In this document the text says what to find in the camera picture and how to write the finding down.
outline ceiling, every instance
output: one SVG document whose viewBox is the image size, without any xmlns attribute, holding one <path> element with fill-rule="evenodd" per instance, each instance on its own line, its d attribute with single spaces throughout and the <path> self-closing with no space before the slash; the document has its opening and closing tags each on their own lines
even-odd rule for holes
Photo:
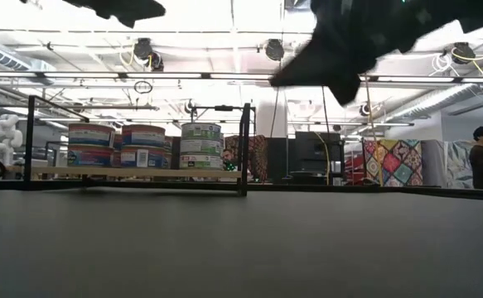
<svg viewBox="0 0 483 298">
<path fill-rule="evenodd" d="M 164 60 L 166 72 L 225 72 L 269 74 L 279 67 L 262 50 L 266 40 L 283 40 L 290 59 L 295 49 L 310 39 L 315 25 L 309 12 L 283 13 L 282 0 L 169 0 L 160 1 L 167 9 L 164 17 L 137 22 L 131 30 L 115 19 L 104 20 L 87 8 L 77 8 L 61 0 L 0 0 L 0 45 L 26 59 L 44 60 L 58 71 L 143 71 L 131 59 L 132 44 L 143 37 L 151 38 L 153 48 Z M 483 56 L 483 28 L 464 35 L 458 22 L 424 36 L 411 53 L 386 55 L 379 59 L 371 74 L 377 75 L 453 75 L 453 72 L 435 72 L 433 64 L 442 50 L 454 42 L 468 41 Z M 459 75 L 476 72 L 474 65 L 454 65 Z M 41 89 L 28 89 L 18 82 L 10 86 L 26 94 L 42 94 Z M 273 99 L 276 90 L 268 86 L 232 84 L 223 81 L 151 81 L 150 94 L 128 94 L 110 85 L 113 80 L 94 83 L 107 88 L 47 89 L 46 96 L 57 103 L 85 102 L 96 104 L 129 105 L 149 103 L 160 108 L 157 112 L 99 110 L 92 113 L 117 114 L 120 117 L 156 119 L 188 118 L 184 113 L 187 99 L 204 105 L 243 103 L 258 104 L 259 100 Z M 69 79 L 55 84 L 77 85 Z M 386 112 L 423 94 L 425 89 L 370 88 L 374 106 Z M 323 119 L 323 98 L 329 119 L 352 120 L 360 118 L 359 106 L 366 102 L 367 91 L 362 88 L 356 102 L 342 108 L 326 90 L 295 88 L 280 90 L 289 102 L 289 120 Z M 202 119 L 221 120 L 238 118 L 232 113 L 209 111 Z"/>
</svg>

